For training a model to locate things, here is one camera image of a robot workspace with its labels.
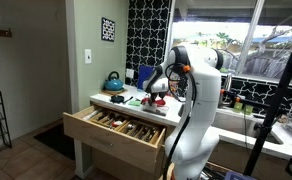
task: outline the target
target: countertop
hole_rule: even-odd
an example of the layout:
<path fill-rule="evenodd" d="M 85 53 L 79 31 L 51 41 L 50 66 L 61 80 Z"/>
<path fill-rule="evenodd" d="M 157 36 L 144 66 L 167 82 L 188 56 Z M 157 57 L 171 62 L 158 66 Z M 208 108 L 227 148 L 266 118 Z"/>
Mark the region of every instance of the countertop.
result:
<path fill-rule="evenodd" d="M 129 99 L 131 96 L 133 96 L 133 99 L 137 98 L 141 100 L 146 95 L 144 91 L 137 90 L 137 88 L 133 86 L 125 85 L 124 88 L 127 89 L 128 91 L 120 95 L 124 96 L 125 100 Z M 173 97 L 169 96 L 166 96 L 164 100 L 166 101 L 166 105 L 169 106 L 166 116 L 156 115 L 142 111 L 141 106 L 139 107 L 131 106 L 128 105 L 128 102 L 126 104 L 113 104 L 110 102 L 110 96 L 104 94 L 96 94 L 90 97 L 90 101 L 93 102 L 94 104 L 114 108 L 117 110 L 129 111 L 130 114 L 151 119 L 152 121 L 160 124 L 177 126 L 180 120 L 180 117 L 178 116 L 178 111 L 181 107 L 181 103 L 175 100 Z M 222 113 L 223 115 L 225 115 L 225 118 L 227 118 L 227 116 L 228 118 L 231 116 L 244 118 L 242 113 L 234 113 L 230 110 L 225 109 L 217 109 L 216 113 Z M 246 116 L 246 119 L 254 120 L 257 122 L 261 121 L 260 119 L 254 118 L 253 116 Z M 244 135 L 216 127 L 211 128 L 213 128 L 214 130 L 216 130 L 216 132 L 219 133 L 220 140 L 233 143 L 242 147 L 246 146 Z M 281 141 L 283 144 L 265 142 L 262 152 L 283 159 L 289 159 L 290 157 L 292 157 L 292 134 L 287 132 L 280 123 L 274 124 L 271 133 L 277 140 Z M 247 136 L 246 142 L 248 148 L 252 149 L 255 144 L 255 138 Z"/>

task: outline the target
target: black pole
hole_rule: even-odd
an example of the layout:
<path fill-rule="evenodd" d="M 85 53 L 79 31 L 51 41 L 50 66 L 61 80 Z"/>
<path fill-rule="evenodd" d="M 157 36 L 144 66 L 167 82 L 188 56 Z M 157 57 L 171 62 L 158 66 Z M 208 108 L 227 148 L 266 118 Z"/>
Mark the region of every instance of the black pole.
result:
<path fill-rule="evenodd" d="M 285 95 L 285 91 L 287 90 L 291 79 L 292 79 L 292 53 L 288 59 L 283 75 L 280 78 L 275 95 L 273 96 L 272 101 L 270 102 L 270 106 L 267 111 L 265 120 L 263 124 L 260 124 L 258 127 L 260 130 L 259 136 L 256 139 L 253 151 L 247 162 L 244 175 L 251 176 L 251 174 L 253 173 L 259 154 L 262 151 L 268 133 L 272 129 L 274 118 L 278 112 L 279 106 L 281 104 L 281 101 Z"/>

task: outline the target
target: wall outlet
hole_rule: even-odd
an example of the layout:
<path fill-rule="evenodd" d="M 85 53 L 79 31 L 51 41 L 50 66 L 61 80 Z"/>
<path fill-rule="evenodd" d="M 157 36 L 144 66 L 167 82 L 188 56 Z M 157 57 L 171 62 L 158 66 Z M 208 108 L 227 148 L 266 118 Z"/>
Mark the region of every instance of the wall outlet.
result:
<path fill-rule="evenodd" d="M 90 49 L 85 49 L 85 63 L 92 63 L 92 50 Z"/>
<path fill-rule="evenodd" d="M 126 77 L 133 79 L 134 78 L 134 70 L 126 69 Z"/>

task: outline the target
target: sink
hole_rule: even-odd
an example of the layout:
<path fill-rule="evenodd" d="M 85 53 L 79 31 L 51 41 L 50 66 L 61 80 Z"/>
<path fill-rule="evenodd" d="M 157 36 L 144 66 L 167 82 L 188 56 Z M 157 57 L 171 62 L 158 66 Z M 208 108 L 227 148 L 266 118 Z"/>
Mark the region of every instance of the sink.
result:
<path fill-rule="evenodd" d="M 246 119 L 246 135 L 256 138 L 257 133 L 254 130 L 256 121 L 252 119 Z M 231 131 L 245 136 L 245 120 L 243 117 L 232 116 L 231 114 L 216 112 L 215 120 L 212 124 L 213 127 Z M 266 139 L 269 143 L 283 144 L 280 140 L 277 140 L 273 135 L 273 132 L 268 134 Z"/>

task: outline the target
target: ceiling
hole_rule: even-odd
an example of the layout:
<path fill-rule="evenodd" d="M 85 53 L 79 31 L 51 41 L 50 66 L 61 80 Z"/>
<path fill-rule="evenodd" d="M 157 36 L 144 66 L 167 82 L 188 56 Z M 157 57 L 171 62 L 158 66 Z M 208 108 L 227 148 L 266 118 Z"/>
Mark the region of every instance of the ceiling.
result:
<path fill-rule="evenodd" d="M 250 22 L 256 0 L 176 0 L 174 21 Z M 277 25 L 292 14 L 292 0 L 265 0 L 260 25 Z M 285 22 L 292 25 L 292 19 Z"/>

